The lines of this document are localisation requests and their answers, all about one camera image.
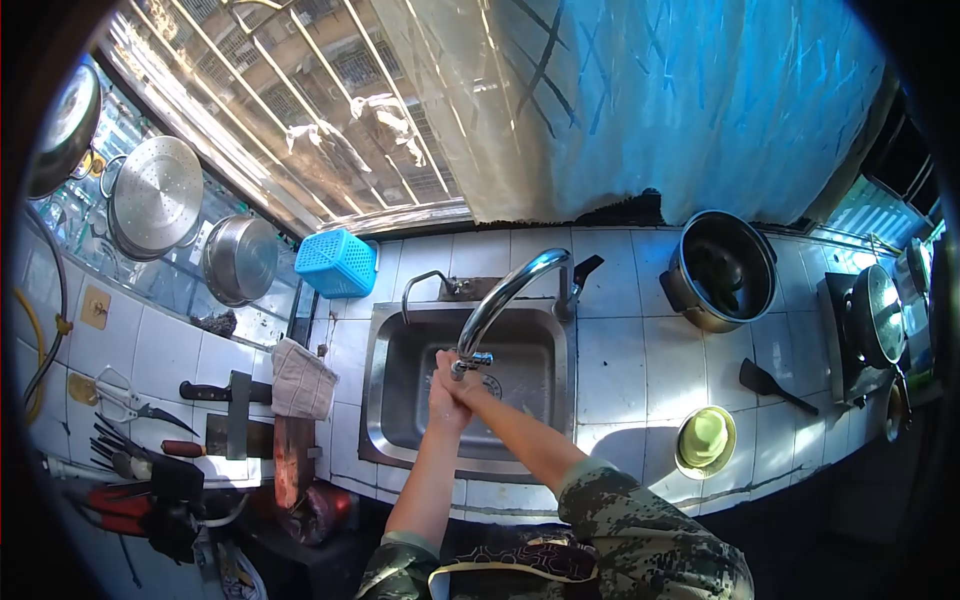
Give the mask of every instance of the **faucet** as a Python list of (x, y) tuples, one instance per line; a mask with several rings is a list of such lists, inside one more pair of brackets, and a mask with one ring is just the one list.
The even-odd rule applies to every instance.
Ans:
[(459, 359), (451, 367), (454, 381), (462, 381), (467, 371), (479, 367), (488, 367), (493, 364), (493, 355), (489, 352), (477, 352), (480, 340), (496, 318), (507, 307), (510, 300), (520, 293), (523, 288), (554, 269), (560, 269), (560, 293), (553, 304), (553, 315), (561, 323), (573, 318), (577, 308), (577, 300), (584, 291), (587, 276), (594, 269), (603, 264), (604, 260), (594, 254), (584, 262), (573, 268), (573, 280), (570, 281), (569, 263), (573, 257), (563, 248), (552, 248), (534, 256), (530, 262), (510, 271), (507, 276), (493, 286), (493, 289), (480, 301), (480, 305), (473, 309), (467, 319), (460, 340), (457, 342)]

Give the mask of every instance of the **stove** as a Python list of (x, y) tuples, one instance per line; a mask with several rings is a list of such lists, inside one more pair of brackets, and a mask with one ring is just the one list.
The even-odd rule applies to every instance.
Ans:
[(834, 402), (863, 407), (866, 394), (893, 384), (893, 369), (875, 369), (863, 361), (855, 340), (844, 330), (847, 316), (846, 296), (853, 291), (856, 275), (826, 273), (817, 284), (820, 314), (824, 319), (824, 339), (830, 364), (830, 394)]

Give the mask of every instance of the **camouflage sleeve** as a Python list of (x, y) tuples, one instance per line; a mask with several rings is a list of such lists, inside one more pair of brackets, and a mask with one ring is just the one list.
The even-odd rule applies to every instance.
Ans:
[(354, 598), (428, 599), (427, 578), (438, 566), (437, 550), (426, 540), (414, 534), (390, 532), (373, 552)]
[(597, 549), (606, 600), (754, 597), (739, 550), (633, 477), (593, 458), (571, 471), (559, 494), (559, 515), (578, 540)]

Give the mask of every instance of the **spatula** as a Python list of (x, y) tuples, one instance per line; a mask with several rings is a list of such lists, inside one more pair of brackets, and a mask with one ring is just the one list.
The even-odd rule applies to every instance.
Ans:
[(743, 364), (740, 365), (740, 385), (761, 396), (780, 396), (813, 416), (820, 414), (816, 406), (785, 392), (773, 375), (758, 367), (749, 358), (744, 358)]

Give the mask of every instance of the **kitchen sink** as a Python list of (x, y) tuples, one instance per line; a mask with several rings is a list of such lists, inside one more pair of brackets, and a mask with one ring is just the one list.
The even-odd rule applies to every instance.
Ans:
[[(400, 303), (373, 306), (360, 423), (361, 459), (410, 468), (428, 419), (427, 396), (438, 349), (457, 339), (479, 302), (418, 302), (404, 324)], [(552, 299), (514, 300), (483, 336), (479, 351), (493, 364), (481, 370), (494, 396), (573, 436), (576, 390), (575, 322), (562, 324)], [(533, 481), (530, 471), (474, 417), (464, 430), (457, 476), (503, 482)]]

